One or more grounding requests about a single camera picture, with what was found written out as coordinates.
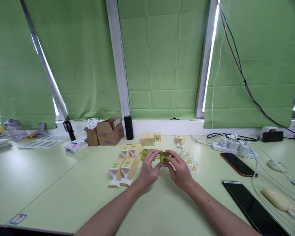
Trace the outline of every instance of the sticker on desk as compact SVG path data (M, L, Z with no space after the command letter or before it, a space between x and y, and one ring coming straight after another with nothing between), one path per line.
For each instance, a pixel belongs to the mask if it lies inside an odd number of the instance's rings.
M21 223L26 217L27 217L26 214L18 214L12 220L10 220L9 223L12 225L17 225L17 224Z

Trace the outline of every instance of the black cylindrical speaker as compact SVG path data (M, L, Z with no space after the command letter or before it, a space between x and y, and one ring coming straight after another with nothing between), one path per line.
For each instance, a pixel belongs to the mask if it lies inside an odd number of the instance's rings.
M124 116L127 140L133 139L133 128L131 116Z

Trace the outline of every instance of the black smartphone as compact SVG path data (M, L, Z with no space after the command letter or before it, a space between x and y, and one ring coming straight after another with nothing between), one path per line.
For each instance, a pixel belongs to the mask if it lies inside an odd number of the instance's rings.
M223 181L222 183L258 233L263 236L289 236L241 182Z
M221 152L221 156L230 164L238 174L245 177L252 177L255 173L249 166L242 162L237 156L233 153Z

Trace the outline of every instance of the power strip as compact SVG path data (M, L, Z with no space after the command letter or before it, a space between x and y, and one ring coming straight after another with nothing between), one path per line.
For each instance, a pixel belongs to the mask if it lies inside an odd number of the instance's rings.
M217 150L217 151L222 151L222 152L228 152L228 153L233 153L235 155L239 155L239 156L243 156L243 157L248 157L248 158L251 158L251 159L255 159L255 157L253 156L253 153L252 151L249 151L249 153L247 155L243 155L242 153L239 153L238 150L232 150L232 149L229 149L227 147L222 147L218 142L215 142L213 141L212 142L212 149L214 150Z

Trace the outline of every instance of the human hand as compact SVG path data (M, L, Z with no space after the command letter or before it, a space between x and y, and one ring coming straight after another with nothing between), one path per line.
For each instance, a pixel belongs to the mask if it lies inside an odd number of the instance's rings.
M168 167L171 179L175 184L181 188L186 193L190 192L194 188L196 182L191 176L190 170L187 163L174 151L166 150L171 156L164 157L165 160L170 161L170 163L175 167L176 170L169 163L164 163Z
M160 162L156 165L156 167L153 169L152 167L152 161L154 158L160 154L162 151L159 150L149 150L147 154L145 155L145 159L142 164L141 173L139 178L136 180L140 182L140 185L144 188L150 186L153 184L157 178L158 174L160 172L160 168L162 167L163 163Z

